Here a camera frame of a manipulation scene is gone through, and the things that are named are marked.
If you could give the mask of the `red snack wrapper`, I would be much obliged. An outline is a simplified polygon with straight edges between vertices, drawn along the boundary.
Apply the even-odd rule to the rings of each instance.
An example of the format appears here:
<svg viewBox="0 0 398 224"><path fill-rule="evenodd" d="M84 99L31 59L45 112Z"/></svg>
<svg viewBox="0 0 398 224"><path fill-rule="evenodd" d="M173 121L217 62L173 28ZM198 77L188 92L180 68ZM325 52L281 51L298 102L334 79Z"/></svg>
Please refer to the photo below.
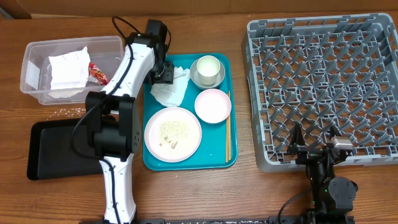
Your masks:
<svg viewBox="0 0 398 224"><path fill-rule="evenodd" d="M88 66L88 81L98 85L107 85L109 79L107 76L93 63L90 62Z"/></svg>

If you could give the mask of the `large pink plate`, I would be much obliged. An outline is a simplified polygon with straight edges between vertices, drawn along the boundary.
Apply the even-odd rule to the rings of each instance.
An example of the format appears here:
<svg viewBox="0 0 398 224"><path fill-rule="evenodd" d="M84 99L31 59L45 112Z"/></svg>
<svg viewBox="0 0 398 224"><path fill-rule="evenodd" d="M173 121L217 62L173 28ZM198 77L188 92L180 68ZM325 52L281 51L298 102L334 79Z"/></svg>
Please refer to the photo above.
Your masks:
<svg viewBox="0 0 398 224"><path fill-rule="evenodd" d="M148 120L144 143L148 151L164 162L181 162L197 151L202 138L201 124L189 110L164 108Z"/></svg>

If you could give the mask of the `white paper napkin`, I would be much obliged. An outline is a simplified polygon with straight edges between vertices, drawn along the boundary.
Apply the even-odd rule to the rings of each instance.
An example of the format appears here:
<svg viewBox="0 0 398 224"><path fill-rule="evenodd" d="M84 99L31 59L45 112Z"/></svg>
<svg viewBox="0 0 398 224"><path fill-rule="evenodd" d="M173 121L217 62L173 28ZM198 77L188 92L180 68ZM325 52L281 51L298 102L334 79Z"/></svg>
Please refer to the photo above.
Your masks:
<svg viewBox="0 0 398 224"><path fill-rule="evenodd" d="M52 68L50 82L53 98L70 98L86 87L88 82L88 66L91 62L88 48L63 55L49 57Z"/></svg>
<svg viewBox="0 0 398 224"><path fill-rule="evenodd" d="M165 107L178 107L182 104L189 80L189 69L175 67L173 83L153 84L150 93L161 105Z"/></svg>

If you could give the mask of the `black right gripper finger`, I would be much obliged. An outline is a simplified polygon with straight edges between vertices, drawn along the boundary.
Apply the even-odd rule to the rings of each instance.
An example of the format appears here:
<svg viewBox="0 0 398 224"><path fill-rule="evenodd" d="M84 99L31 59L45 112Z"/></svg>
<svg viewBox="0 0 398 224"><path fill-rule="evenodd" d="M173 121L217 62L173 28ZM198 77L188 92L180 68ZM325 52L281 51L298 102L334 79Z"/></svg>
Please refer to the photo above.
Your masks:
<svg viewBox="0 0 398 224"><path fill-rule="evenodd" d="M290 130L292 139L287 148L288 154L296 154L299 148L305 147L305 140L302 135L300 123L296 122L294 127Z"/></svg>
<svg viewBox="0 0 398 224"><path fill-rule="evenodd" d="M335 125L330 126L330 130L329 130L329 137L333 138L333 137L340 137L341 133L339 132L338 128Z"/></svg>

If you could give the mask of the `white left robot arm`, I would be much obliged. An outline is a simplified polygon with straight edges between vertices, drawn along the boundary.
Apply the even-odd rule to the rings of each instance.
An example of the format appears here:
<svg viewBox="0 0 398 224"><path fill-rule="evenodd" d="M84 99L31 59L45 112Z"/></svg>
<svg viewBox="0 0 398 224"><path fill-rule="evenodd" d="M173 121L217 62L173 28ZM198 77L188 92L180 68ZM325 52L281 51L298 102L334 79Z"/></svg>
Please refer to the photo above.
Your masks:
<svg viewBox="0 0 398 224"><path fill-rule="evenodd" d="M86 126L93 155L82 153L70 137L72 151L98 161L105 185L106 211L100 223L134 223L137 207L132 191L132 163L142 141L136 98L143 83L171 84L174 65L166 59L171 32L159 20L148 20L144 32L134 29L124 36L125 54L111 81L85 100L85 115L77 122Z"/></svg>

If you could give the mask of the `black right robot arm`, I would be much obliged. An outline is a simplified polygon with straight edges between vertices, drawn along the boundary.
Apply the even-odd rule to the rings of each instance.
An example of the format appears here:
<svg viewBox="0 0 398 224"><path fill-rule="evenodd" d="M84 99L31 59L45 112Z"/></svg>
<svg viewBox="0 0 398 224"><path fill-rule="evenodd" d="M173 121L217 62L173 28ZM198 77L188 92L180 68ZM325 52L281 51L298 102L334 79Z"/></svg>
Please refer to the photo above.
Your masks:
<svg viewBox="0 0 398 224"><path fill-rule="evenodd" d="M280 208L277 221L282 223L284 208L295 199L311 193L313 208L306 209L297 217L288 218L291 223L354 223L348 213L353 210L353 201L358 185L345 177L337 177L334 166L344 162L352 153L351 140L340 134L335 126L330 127L330 140L319 146L306 146L299 123L290 130L292 139L289 154L296 154L295 163L304 165L310 180L310 189L293 196Z"/></svg>

